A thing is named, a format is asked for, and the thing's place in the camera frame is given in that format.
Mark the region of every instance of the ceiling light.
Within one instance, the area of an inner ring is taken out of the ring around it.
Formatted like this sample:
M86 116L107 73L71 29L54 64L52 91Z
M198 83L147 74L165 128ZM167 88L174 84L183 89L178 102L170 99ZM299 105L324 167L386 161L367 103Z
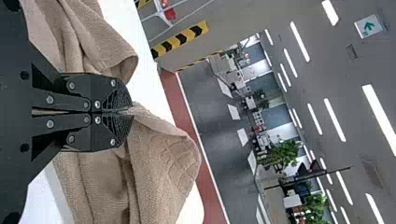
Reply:
M334 7L332 6L332 2L330 0L325 0L322 2L323 8L326 11L327 17L330 20L330 23L332 26L337 24L337 22L340 21L340 18L338 17L337 13L335 12Z
M271 45L274 45L274 42L272 41L272 37L270 35L270 32L268 29L265 29L265 34L267 35L268 41L270 42Z
M385 224L384 219L382 218L381 214L379 213L378 207L376 206L373 196L366 193L366 197L367 197L367 200L369 201L370 206L373 209L373 212L376 217L376 220L378 221L378 224Z
M270 66L272 67L272 63L271 63L271 60L270 60L270 57L268 56L268 54L267 54L267 51L264 51L264 54L265 54L265 59L267 60L267 62L270 64Z
M311 157L309 156L308 148L306 148L305 145L304 145L304 150L305 150L305 154L306 154L306 157L308 158L309 162L312 162L312 159L311 159Z
M293 108L293 113L294 113L294 117L297 119L298 126L302 129L303 124L301 123L300 118L298 117L297 112L294 108Z
M291 87L291 82L290 82L290 79L288 77L288 74L286 73L285 66L283 66L283 63L280 64L280 68L282 69L283 76L285 77L286 82L288 83L289 87Z
M343 213L344 219L346 220L346 224L350 224L349 218L347 217L347 212L343 206L340 206L341 212Z
M334 200L332 199L332 194L328 189L326 189L326 193L327 196L329 197L330 203L332 204L332 210L334 210L334 212L337 212L337 206L335 206Z
M300 33L298 32L297 27L294 24L294 21L292 21L290 23L290 27L294 33L294 36L297 39L298 45L300 46L301 52L303 53L305 60L309 63L311 61L311 58L309 57L308 51L305 48L305 44L304 44L303 40L301 39Z
M313 160L313 161L316 160L317 158L315 157L314 151L313 151L313 150L310 150L309 152L311 153L311 158L312 158L312 160Z
M279 81L280 81L280 84L282 85L283 91L288 92L288 90L286 89L285 83L283 82L282 76L278 73L277 77L279 77Z
M293 114L291 113L291 110L290 110L290 109L289 109L289 114L290 114L290 116L291 116L291 119L293 120L294 127L297 127L296 120L295 120Z
M308 110L309 110L309 113L311 114L312 120L313 120L314 123L315 123L315 126L317 126L318 133L319 133L320 135L323 135L323 131L321 130L320 124L319 124L319 122L318 122L317 115L315 114L315 111L314 111L314 109L312 108L312 105L311 105L311 104L308 104Z
M327 170L327 166L326 163L324 163L324 160L322 158L320 158L320 163L322 165L322 168L324 170ZM326 174L327 180L329 181L329 183L332 185L332 177L329 174Z
M344 178L341 176L340 172L337 171L336 174L337 174L338 180L340 181L341 187L343 188L343 191L346 195L347 201L350 203L350 205L353 205L353 201L352 201L352 198L350 197L349 190L347 190L347 185L344 182Z
M326 105L327 110L329 111L330 117L332 118L332 123L334 124L335 130L340 136L341 141L346 142L347 139L344 135L343 130L341 129L340 123L338 122L338 118L335 116L334 111L332 110L332 105L330 104L329 99L324 99L324 104Z
M291 61L291 57L289 56L289 52L286 49L283 49L283 52L285 52L285 56L288 60L291 72L294 74L295 77L298 77L296 68L294 67L294 63Z
M331 211L331 214L332 214L332 220L334 221L334 224L338 224L337 217L335 216L335 213L333 211Z
M379 126L381 127L382 133L387 138L393 155L396 156L396 133L394 132L392 125L390 124L389 119L385 114L384 108L379 102L372 85L365 85L362 86L362 88L364 94L367 97L367 100L369 101L370 107L373 109L375 118L378 121Z
M323 185L321 184L321 181L320 181L319 177L317 177L317 181L318 181L318 184L319 184L320 190L321 190L321 191L322 191L322 193L324 194L324 193L325 193L325 192L324 192L324 188L323 188Z

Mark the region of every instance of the hazard stripe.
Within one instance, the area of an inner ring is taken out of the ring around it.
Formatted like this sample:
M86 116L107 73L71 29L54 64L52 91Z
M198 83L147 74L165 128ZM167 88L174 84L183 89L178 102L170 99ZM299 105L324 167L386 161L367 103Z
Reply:
M166 52L169 52L174 49L178 49L183 44L186 44L192 41L194 38L204 35L209 32L209 28L205 21L201 21L198 24L190 27L187 30L180 32L180 34L172 36L168 38L166 41L163 41L161 44L153 47L151 49L151 55L154 59L162 57Z
M134 3L134 5L136 6L137 9L139 9L141 7L145 7L151 1L152 0L138 0L137 2Z
M222 49L221 49L221 50L218 50L218 51L216 51L216 52L214 52L214 53L212 53L212 54L209 54L209 55L207 55L206 57L204 57L204 58L202 58L202 59L200 59L200 60L198 60L198 61L195 61L194 63L190 63L190 64L188 64L188 65L186 65L186 66L184 66L184 67L182 67L182 68L176 70L175 72L181 72L181 71L183 71L184 69L189 68L189 67L191 67L191 66L193 66L193 65L195 65L195 64L198 64L198 63L200 63L200 62L203 62L203 61L206 60L208 57L213 56L213 55L218 54L218 53L221 53L221 52L223 52Z

